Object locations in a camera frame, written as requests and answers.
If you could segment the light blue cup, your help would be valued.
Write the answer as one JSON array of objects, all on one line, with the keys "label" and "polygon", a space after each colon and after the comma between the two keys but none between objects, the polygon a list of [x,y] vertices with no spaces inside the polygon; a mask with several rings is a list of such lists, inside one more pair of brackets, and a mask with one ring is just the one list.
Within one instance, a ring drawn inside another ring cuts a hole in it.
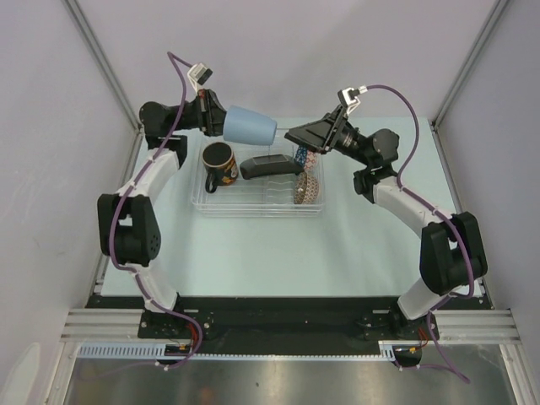
[{"label": "light blue cup", "polygon": [[256,111],[232,105],[224,119],[223,138],[226,142],[255,146],[273,144],[277,122]]}]

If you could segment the black yellow square plate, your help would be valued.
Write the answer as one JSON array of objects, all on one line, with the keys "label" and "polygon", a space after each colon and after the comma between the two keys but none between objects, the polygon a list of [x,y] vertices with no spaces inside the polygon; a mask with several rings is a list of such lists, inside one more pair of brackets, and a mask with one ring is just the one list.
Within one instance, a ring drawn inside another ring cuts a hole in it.
[{"label": "black yellow square plate", "polygon": [[245,180],[264,176],[299,175],[303,171],[302,165],[297,163],[292,156],[285,154],[256,156],[240,164],[240,173]]}]

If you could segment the brown lattice pattern bowl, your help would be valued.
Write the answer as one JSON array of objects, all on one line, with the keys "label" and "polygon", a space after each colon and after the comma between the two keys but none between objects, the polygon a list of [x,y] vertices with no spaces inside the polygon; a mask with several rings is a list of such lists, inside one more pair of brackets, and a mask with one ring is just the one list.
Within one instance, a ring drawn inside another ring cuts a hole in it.
[{"label": "brown lattice pattern bowl", "polygon": [[312,204],[319,197],[320,184],[314,175],[302,172],[297,176],[294,187],[294,203],[296,205]]}]

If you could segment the black skull mug red inside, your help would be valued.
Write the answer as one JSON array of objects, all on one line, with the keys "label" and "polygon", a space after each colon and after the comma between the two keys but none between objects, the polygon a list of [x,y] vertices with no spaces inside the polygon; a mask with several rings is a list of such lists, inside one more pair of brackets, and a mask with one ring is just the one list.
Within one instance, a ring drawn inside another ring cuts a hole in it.
[{"label": "black skull mug red inside", "polygon": [[229,186],[238,178],[239,170],[233,149],[222,142],[209,144],[202,152],[207,172],[205,191],[214,193],[220,186]]}]

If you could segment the blue triangle pattern bowl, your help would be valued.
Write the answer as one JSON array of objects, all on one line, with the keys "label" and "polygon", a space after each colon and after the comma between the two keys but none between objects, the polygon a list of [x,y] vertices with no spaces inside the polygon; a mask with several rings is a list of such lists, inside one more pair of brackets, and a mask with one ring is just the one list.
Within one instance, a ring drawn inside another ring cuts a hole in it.
[{"label": "blue triangle pattern bowl", "polygon": [[318,166],[319,154],[299,146],[294,155],[294,162],[300,165],[304,171],[313,171]]}]

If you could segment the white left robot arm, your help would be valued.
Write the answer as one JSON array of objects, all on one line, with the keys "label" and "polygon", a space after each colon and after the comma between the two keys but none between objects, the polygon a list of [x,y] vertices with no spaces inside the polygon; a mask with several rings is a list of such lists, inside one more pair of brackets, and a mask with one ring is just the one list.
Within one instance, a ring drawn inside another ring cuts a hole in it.
[{"label": "white left robot arm", "polygon": [[112,194],[97,201],[100,249],[113,266],[128,273],[143,295],[144,307],[159,313],[157,327],[174,338],[185,331],[186,316],[175,309],[178,293],[160,269],[161,233],[154,202],[183,166],[187,136],[175,131],[198,129],[205,136],[223,134],[226,109],[211,89],[199,89],[191,102],[167,106],[148,101],[139,110],[148,154],[140,171]]}]

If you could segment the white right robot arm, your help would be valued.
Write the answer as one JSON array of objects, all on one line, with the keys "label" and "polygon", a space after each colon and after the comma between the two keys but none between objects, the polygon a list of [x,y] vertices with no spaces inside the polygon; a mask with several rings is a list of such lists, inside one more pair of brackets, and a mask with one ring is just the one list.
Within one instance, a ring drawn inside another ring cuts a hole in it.
[{"label": "white right robot arm", "polygon": [[389,317],[391,332],[410,338],[426,316],[459,288],[474,291],[488,271],[478,220],[469,212],[447,213],[403,185],[392,168],[399,137],[383,128],[366,137],[339,106],[322,119],[293,127],[286,139],[316,154],[332,150],[364,165],[354,172],[354,190],[400,219],[420,239],[419,279],[397,299]]}]

